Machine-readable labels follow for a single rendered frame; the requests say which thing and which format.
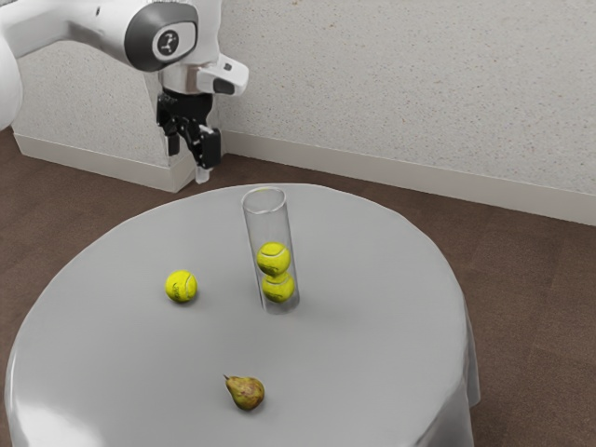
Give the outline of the clear plastic tube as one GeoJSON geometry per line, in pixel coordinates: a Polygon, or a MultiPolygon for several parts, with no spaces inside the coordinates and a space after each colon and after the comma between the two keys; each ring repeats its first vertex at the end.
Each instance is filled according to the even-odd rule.
{"type": "Polygon", "coordinates": [[[286,194],[282,189],[275,186],[261,186],[246,193],[242,197],[241,205],[251,245],[251,257],[262,306],[267,313],[272,315],[288,314],[300,303],[300,293],[295,270],[286,194]],[[293,276],[295,292],[288,301],[281,304],[273,303],[264,297],[262,278],[265,274],[256,263],[257,251],[265,242],[269,241],[280,242],[291,252],[291,264],[286,272],[293,276]]]}

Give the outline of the brown-green pear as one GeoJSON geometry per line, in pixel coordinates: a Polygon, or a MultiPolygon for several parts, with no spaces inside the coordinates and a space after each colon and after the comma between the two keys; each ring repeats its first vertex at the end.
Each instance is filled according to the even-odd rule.
{"type": "Polygon", "coordinates": [[[263,383],[248,376],[224,375],[225,386],[235,405],[242,411],[255,410],[264,401],[263,383]]]}

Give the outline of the yellow tennis ball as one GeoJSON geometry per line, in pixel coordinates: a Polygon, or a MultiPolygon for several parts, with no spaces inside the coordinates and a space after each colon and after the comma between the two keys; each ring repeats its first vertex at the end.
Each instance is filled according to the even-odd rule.
{"type": "Polygon", "coordinates": [[[187,270],[170,273],[165,282],[165,293],[175,303],[192,301],[197,295],[196,277],[187,270]]]}
{"type": "Polygon", "coordinates": [[[277,277],[289,269],[291,252],[280,242],[265,242],[257,251],[256,263],[264,274],[277,277]]]}
{"type": "Polygon", "coordinates": [[[295,281],[293,276],[284,272],[278,276],[265,275],[262,278],[262,291],[264,297],[277,304],[288,301],[295,292],[295,281]]]}

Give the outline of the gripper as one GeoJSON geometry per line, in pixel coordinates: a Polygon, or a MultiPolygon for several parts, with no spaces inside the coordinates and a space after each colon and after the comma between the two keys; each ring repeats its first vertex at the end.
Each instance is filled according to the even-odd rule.
{"type": "Polygon", "coordinates": [[[221,133],[207,126],[213,105],[208,93],[182,94],[164,89],[157,97],[156,121],[167,135],[168,155],[180,153],[180,137],[196,163],[195,182],[206,183],[221,163],[221,133]]]}

